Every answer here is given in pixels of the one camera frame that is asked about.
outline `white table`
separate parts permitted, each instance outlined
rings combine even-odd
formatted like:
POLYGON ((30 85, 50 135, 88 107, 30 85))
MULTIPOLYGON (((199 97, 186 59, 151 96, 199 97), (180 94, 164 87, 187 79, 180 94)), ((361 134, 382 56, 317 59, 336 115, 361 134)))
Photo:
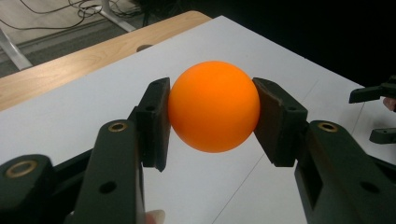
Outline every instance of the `white table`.
MULTIPOLYGON (((350 105, 360 85, 324 69, 224 17, 0 112, 0 163, 40 153, 54 164, 92 148, 99 128, 126 119, 147 85, 209 60, 233 63, 270 79, 308 109, 308 120, 343 125, 371 155, 396 163, 393 146, 368 141, 373 128, 396 127, 374 101, 350 105)), ((305 223, 294 168, 276 168, 251 135, 240 147, 207 154, 172 131, 167 167, 145 169, 146 209, 163 209, 165 223, 305 223)))

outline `finger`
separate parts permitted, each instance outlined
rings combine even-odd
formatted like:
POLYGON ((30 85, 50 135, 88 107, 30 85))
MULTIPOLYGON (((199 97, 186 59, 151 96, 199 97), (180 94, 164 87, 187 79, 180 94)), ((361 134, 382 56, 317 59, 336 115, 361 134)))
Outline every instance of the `finger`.
POLYGON ((146 224, 163 224, 165 222, 165 212, 154 210, 146 213, 146 224))
POLYGON ((392 98, 385 97, 383 101, 384 105, 388 110, 394 111, 396 107, 396 100, 392 98))

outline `floor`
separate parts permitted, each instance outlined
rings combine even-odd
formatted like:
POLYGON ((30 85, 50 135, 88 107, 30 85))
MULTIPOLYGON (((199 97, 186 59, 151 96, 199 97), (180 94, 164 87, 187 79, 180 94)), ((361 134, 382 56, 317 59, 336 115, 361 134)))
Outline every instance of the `floor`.
MULTIPOLYGON (((23 1, 26 1, 31 8, 41 11, 68 4, 67 0, 23 1)), ((100 4, 97 1, 87 1, 83 6, 100 4)), ((350 0, 347 2, 334 0, 329 3, 319 3, 314 0, 298 2, 291 0, 248 2, 119 0, 117 4, 123 7, 122 10, 135 5, 144 7, 152 15, 150 22, 160 21, 191 9, 201 11, 212 18, 223 15, 363 86, 376 86, 387 81, 390 75, 396 75, 396 34, 394 32, 396 20, 393 16, 395 8, 385 0, 350 0)), ((21 4, 21 0, 0 0, 0 19, 20 27, 67 26, 80 20, 77 11, 75 7, 68 7, 62 10, 62 14, 61 11, 57 11, 50 15, 35 15, 33 19, 29 19, 32 13, 21 4)), ((144 17, 140 15, 125 20, 141 27, 144 17)), ((56 53, 50 57, 56 58, 70 50, 84 48, 87 44, 98 43, 121 35, 123 32, 100 15, 87 18, 79 26, 83 28, 61 32, 59 30, 16 31, 5 27, 1 22, 0 27, 21 46, 22 51, 34 64, 48 60, 47 54, 50 50, 44 50, 44 46, 53 46, 56 50, 52 49, 52 52, 56 51, 56 53), (62 37, 71 34, 74 36, 71 38, 73 41, 68 40, 70 38, 62 40, 62 37), (52 36, 56 37, 56 41, 49 41, 52 36), (61 48, 60 43, 67 45, 70 49, 61 48), (44 50, 41 54, 40 50, 32 47, 40 46, 40 44, 43 46, 41 50, 44 50)), ((0 76, 12 74, 15 71, 12 64, 4 62, 4 55, 2 56, 0 52, 0 76)))
MULTIPOLYGON (((100 0, 76 1, 76 4, 70 0, 0 0, 0 28, 32 65, 38 65, 125 34, 126 31, 115 23, 94 13, 93 7, 100 5, 100 0), (43 13, 57 8, 62 9, 43 13)), ((112 1, 110 5, 115 13, 136 28, 159 20, 151 16, 144 24, 140 6, 130 0, 112 1)), ((18 71, 0 49, 0 77, 18 71)))

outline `metal bracket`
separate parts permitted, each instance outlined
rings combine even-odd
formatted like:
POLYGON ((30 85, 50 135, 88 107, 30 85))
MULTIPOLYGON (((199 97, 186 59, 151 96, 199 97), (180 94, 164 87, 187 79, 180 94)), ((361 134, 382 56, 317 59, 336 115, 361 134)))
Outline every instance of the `metal bracket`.
POLYGON ((98 10, 102 16, 116 23, 120 28, 124 29, 126 32, 132 32, 136 30, 134 26, 114 15, 114 13, 110 9, 110 3, 108 2, 108 0, 102 0, 102 5, 96 7, 95 9, 98 10))
POLYGON ((21 53, 21 51, 15 46, 9 37, 0 29, 0 47, 11 59, 12 62, 18 67, 19 70, 23 70, 32 67, 32 64, 27 58, 21 53))

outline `orange ball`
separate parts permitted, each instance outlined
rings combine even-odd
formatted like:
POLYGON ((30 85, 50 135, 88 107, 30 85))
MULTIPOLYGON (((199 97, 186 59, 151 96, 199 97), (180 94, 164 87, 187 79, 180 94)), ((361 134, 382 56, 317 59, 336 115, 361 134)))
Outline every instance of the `orange ball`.
POLYGON ((169 120, 189 146, 223 152, 242 144, 260 116, 250 77, 225 62, 198 63, 177 79, 169 94, 169 120))

